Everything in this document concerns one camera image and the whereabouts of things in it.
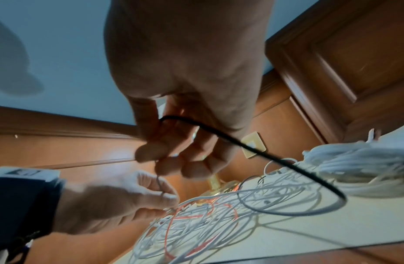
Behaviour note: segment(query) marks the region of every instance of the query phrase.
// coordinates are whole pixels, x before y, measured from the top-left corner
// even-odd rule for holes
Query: tangled wires
[[[284,166],[258,180],[248,178],[236,190],[209,197],[196,197],[179,205],[173,215],[154,221],[134,246],[130,263],[142,261],[170,264],[189,261],[207,250],[228,245],[250,223],[254,215],[308,216],[343,207],[346,196],[333,185],[307,171],[301,163],[292,164],[249,147],[215,128],[185,117],[166,116],[199,126],[218,137]],[[321,203],[321,192],[334,199]]]

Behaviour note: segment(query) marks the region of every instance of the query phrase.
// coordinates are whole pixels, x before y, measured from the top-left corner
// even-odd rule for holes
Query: dark blue sleeve
[[[64,181],[0,177],[0,250],[51,232]]]

